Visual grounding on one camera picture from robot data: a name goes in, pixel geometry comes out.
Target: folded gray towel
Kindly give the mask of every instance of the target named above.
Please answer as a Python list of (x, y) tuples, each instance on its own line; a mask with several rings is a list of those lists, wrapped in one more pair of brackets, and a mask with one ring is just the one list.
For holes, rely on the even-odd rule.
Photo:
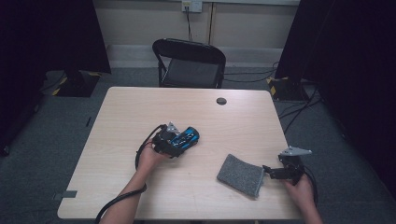
[(228, 154), (222, 164), (218, 180), (227, 184), (248, 196), (257, 198), (262, 186), (264, 170), (260, 166), (255, 166), (237, 159)]

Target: carpeted floor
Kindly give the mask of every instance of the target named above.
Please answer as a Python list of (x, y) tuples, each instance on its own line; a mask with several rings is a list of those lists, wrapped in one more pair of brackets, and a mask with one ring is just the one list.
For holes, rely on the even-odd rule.
[[(226, 73), (270, 70), (227, 68)], [(61, 75), (62, 72), (49, 73), (44, 86), (52, 84)], [(268, 91), (263, 80), (246, 82), (263, 79), (267, 75), (270, 73), (226, 75), (223, 89)], [(157, 85), (156, 68), (115, 68), (112, 75), (100, 78), (91, 98), (54, 97), (50, 95), (53, 88), (44, 91), (46, 95), (38, 112), (13, 141), (10, 155), (0, 158), (0, 223), (92, 223), (91, 220), (59, 219), (60, 201), (53, 200), (53, 196), (66, 190), (108, 88)], [(313, 93), (313, 89), (313, 86), (306, 87), (308, 95)], [(320, 96), (316, 93), (312, 102), (318, 100)], [(278, 114), (301, 107), (298, 103), (274, 102)], [(291, 119), (292, 116), (288, 116), (281, 120), (284, 129)], [(318, 181), (318, 209), (325, 223), (396, 223), (395, 201), (366, 160), (342, 135), (336, 119), (322, 102), (304, 110), (286, 133), (289, 145), (314, 152), (303, 157), (303, 161)], [(302, 221), (265, 220), (262, 223)]]

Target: wooden table top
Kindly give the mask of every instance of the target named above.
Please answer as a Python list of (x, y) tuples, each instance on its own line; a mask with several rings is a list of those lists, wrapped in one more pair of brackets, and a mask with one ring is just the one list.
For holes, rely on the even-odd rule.
[[(224, 98), (226, 105), (217, 104)], [(148, 180), (136, 219), (301, 218), (284, 187), (268, 175), (257, 199), (216, 179), (228, 154), (253, 165), (282, 167), (287, 148), (267, 91), (113, 87), (93, 124), (64, 198), (60, 218), (95, 218), (134, 174), (136, 151), (160, 124), (194, 127), (198, 144), (164, 161)]]

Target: hand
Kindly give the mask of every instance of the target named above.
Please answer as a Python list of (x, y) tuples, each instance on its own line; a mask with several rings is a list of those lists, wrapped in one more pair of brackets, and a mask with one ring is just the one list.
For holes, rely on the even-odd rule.
[(139, 165), (136, 171), (148, 175), (158, 164), (167, 158), (169, 158), (168, 155), (154, 151), (150, 139), (140, 154)]
[(295, 186), (289, 180), (281, 180), (281, 182), (288, 191), (291, 199), (301, 210), (311, 206), (315, 207), (314, 191), (307, 175), (302, 175), (300, 181)]

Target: person's right hand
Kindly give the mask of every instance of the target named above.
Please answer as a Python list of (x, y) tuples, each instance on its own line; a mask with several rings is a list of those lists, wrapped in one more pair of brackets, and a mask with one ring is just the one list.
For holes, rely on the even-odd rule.
[(289, 180), (280, 180), (294, 203), (301, 209), (315, 206), (312, 183), (307, 175), (302, 175), (300, 181), (293, 186)]

